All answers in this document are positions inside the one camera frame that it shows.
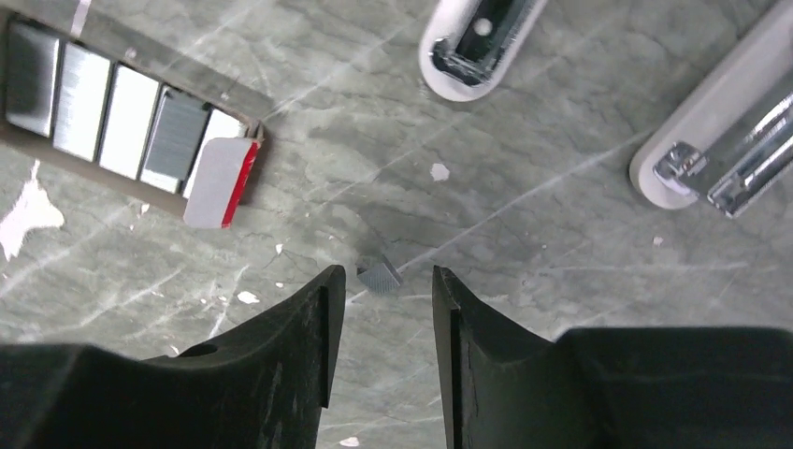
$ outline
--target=scratched surface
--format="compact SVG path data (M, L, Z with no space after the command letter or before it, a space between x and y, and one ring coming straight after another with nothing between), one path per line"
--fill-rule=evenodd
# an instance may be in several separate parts
M47 14L67 17L51 20L69 23L69 2L54 3ZM555 0L502 85L458 105L420 80L424 1L94 0L268 98L259 115L274 146L223 232L43 166L66 223L0 261L0 337L172 353L331 263L352 273L360 253L383 251L405 283L373 297L349 280L319 447L355 436L441 448L433 264L548 338L571 326L793 328L793 179L738 221L702 205L657 210L627 181L630 156L771 3ZM5 211L33 161L0 158ZM261 302L240 302L243 291Z

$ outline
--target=white round dot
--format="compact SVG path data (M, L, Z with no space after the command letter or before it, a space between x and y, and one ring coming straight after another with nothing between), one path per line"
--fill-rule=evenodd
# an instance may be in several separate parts
M473 23L473 32L479 36L487 36L493 31L493 23L482 17Z

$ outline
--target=open box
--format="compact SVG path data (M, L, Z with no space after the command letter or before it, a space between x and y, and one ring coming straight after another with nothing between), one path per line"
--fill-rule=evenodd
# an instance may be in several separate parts
M228 227L270 100L93 9L79 36L40 12L0 11L0 138L187 225Z

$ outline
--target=red edge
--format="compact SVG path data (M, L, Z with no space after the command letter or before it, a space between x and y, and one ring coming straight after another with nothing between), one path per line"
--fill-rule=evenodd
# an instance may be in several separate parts
M252 142L248 153L245 154L245 160L242 161L242 168L239 170L237 176L237 184L234 185L234 191L228 200L228 206L225 208L221 228L226 229L231 226L231 221L234 219L234 212L237 211L240 199L242 199L242 192L245 190L245 182L248 181L248 175L251 174L253 168L253 161L256 160L256 154L259 153L259 142Z

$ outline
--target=white paint chip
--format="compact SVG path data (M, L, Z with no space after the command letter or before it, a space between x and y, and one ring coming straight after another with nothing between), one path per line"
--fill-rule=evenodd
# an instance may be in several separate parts
M239 292L239 294L237 294L237 299L245 304L256 304L259 302L259 298L251 292Z
M432 181L435 182L448 180L451 173L444 164L433 164L429 170L429 174L432 175Z
M361 445L361 442L356 437L350 437L346 440L341 440L339 444L344 447L358 447Z
M47 227L60 228L64 225L64 215L50 203L47 192L38 184L38 159L30 170L30 180L22 187L22 194L14 207L0 222L0 245L6 260L20 255L29 231Z

